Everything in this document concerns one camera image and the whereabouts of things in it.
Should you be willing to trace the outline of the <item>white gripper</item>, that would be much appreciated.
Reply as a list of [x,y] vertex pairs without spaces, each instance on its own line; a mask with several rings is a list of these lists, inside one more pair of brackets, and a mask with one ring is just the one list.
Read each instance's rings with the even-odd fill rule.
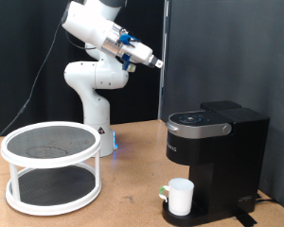
[[143,63],[150,68],[163,66],[163,62],[152,55],[152,49],[140,42],[123,44],[118,51],[118,57],[126,63]]

